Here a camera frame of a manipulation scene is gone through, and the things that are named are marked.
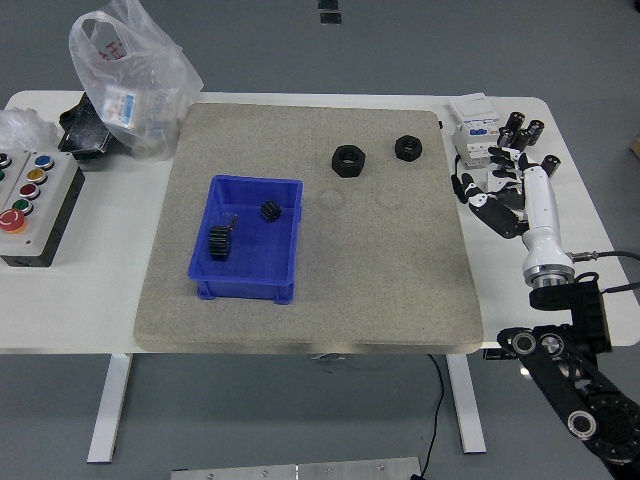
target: cable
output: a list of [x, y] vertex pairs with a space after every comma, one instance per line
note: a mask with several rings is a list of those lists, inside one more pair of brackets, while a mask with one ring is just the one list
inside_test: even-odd
[[433, 358], [433, 355], [429, 354], [428, 357], [431, 359], [436, 367], [436, 371], [438, 372], [438, 380], [440, 380], [440, 399], [438, 400], [438, 406], [436, 407], [436, 413], [433, 419], [433, 436], [431, 437], [431, 444], [429, 445], [429, 451], [427, 452], [427, 460], [424, 462], [424, 467], [422, 469], [422, 472], [420, 473], [420, 477], [422, 478], [424, 478], [424, 474], [426, 473], [427, 467], [429, 466], [429, 460], [431, 459], [431, 450], [433, 450], [433, 444], [436, 441], [436, 433], [438, 432], [438, 413], [440, 412], [440, 405], [442, 405], [442, 399], [444, 398], [444, 381], [442, 380], [442, 372], [440, 371], [438, 363]]
[[[633, 252], [627, 252], [625, 250], [611, 250], [610, 252], [569, 253], [569, 257], [576, 263], [586, 262], [589, 260], [597, 260], [600, 257], [627, 257], [640, 262], [640, 255]], [[619, 285], [617, 287], [605, 288], [604, 290], [602, 290], [602, 293], [628, 292], [629, 290], [636, 290], [638, 288], [640, 288], [640, 282], [632, 282], [632, 283], [627, 283], [626, 285]]]
[[460, 156], [460, 154], [457, 154], [456, 158], [453, 159], [453, 173], [455, 173], [456, 175], [458, 175], [458, 163], [461, 159], [462, 157]]
[[581, 282], [583, 278], [587, 278], [587, 277], [591, 277], [592, 281], [596, 281], [596, 282], [600, 279], [600, 275], [598, 275], [596, 272], [585, 272], [578, 275], [576, 278], [573, 279], [573, 281], [575, 283], [578, 283], [578, 282]]
[[640, 255], [625, 250], [612, 250], [610, 252], [598, 252], [598, 257], [628, 257], [640, 262]]

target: blue plastic bin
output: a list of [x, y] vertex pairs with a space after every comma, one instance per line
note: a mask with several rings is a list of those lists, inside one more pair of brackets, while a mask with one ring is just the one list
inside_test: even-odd
[[[282, 209], [274, 222], [260, 213], [273, 200]], [[302, 182], [290, 179], [216, 175], [191, 256], [188, 275], [198, 283], [198, 296], [262, 298], [288, 304], [293, 300], [298, 224], [302, 213]], [[229, 256], [209, 255], [209, 229], [229, 225]]]

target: yellow button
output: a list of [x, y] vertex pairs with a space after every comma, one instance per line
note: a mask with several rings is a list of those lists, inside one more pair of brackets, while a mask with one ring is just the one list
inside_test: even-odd
[[42, 183], [47, 179], [47, 174], [41, 168], [34, 168], [27, 173], [27, 180], [33, 183]]

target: electrical breaker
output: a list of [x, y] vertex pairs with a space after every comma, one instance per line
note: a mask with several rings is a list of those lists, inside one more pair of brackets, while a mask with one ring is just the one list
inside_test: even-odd
[[450, 104], [460, 122], [453, 132], [453, 145], [462, 163], [466, 168], [489, 165], [487, 149], [498, 142], [500, 131], [496, 122], [500, 120], [499, 115], [484, 93], [456, 97]]

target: black hex nut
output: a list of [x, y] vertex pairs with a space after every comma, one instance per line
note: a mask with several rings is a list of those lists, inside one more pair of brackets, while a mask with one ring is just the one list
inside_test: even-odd
[[341, 145], [333, 154], [331, 168], [342, 178], [357, 177], [364, 168], [365, 156], [355, 145]]
[[416, 137], [404, 135], [396, 140], [396, 157], [405, 162], [413, 162], [422, 155], [422, 143]]

